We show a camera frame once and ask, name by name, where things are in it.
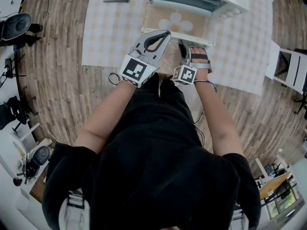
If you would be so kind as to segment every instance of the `person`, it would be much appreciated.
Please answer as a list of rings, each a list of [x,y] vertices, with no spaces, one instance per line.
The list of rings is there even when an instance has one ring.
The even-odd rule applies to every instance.
[[[191,52],[206,54],[196,47]],[[208,70],[198,69],[196,79],[207,80]],[[212,85],[195,83],[214,154],[201,146],[183,93],[171,80],[161,83],[160,95],[158,86],[157,74],[139,89],[121,81],[89,116],[73,147],[55,146],[42,203],[52,229],[59,229],[68,191],[78,188],[89,202],[92,230],[227,230],[236,202],[249,229],[256,229],[259,190]]]
[[[44,29],[42,25],[39,24],[31,24],[28,31],[32,33],[39,33]],[[25,46],[25,44],[28,44],[29,47],[32,47],[33,44],[40,40],[42,37],[38,36],[31,36],[31,35],[26,35],[26,33],[13,38],[11,40],[1,40],[0,41],[0,46],[11,46],[11,45],[17,45],[19,48],[22,48]]]

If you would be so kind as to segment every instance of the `hand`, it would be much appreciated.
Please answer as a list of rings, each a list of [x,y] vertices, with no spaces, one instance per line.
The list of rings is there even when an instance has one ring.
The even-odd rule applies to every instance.
[[[203,54],[206,55],[206,51],[203,48],[191,47],[191,54]],[[207,59],[192,59],[193,63],[204,63],[207,64]],[[208,69],[198,69],[195,80],[208,80]]]

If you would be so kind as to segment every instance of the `black pants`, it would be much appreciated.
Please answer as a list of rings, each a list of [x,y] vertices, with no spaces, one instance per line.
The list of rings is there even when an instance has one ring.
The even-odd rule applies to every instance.
[[[177,88],[173,81],[164,80],[159,90],[159,76],[154,74],[142,87],[137,89],[128,103],[123,115],[137,107],[146,104],[167,104],[180,111],[193,123],[191,111],[186,103],[183,92]]]
[[[39,24],[31,24],[30,28],[28,29],[29,32],[32,33],[38,33],[40,31],[40,25]],[[38,41],[40,37],[37,36],[30,36],[26,35],[25,33],[7,41],[1,41],[0,46],[11,46],[11,45],[17,45],[19,47],[25,46],[25,44],[28,44],[29,47],[31,47],[36,41]]]

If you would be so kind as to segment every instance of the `plaid tablecloth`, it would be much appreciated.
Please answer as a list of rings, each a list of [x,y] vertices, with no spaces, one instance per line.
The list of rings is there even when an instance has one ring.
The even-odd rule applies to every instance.
[[[216,42],[216,48],[207,50],[212,82],[261,94],[272,38],[273,0],[250,0],[249,12],[227,20],[151,6],[148,0],[102,1],[89,1],[83,65],[120,67],[142,26],[168,29]],[[172,74],[179,64],[178,46],[169,44],[159,71]]]

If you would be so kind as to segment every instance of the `white box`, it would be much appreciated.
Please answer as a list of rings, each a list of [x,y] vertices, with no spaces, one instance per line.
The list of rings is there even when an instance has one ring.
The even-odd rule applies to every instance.
[[[197,68],[182,65],[174,69],[173,81],[182,84],[193,84]]]
[[[146,64],[137,58],[126,55],[121,65],[119,75],[123,81],[140,88],[158,69],[159,68]]]

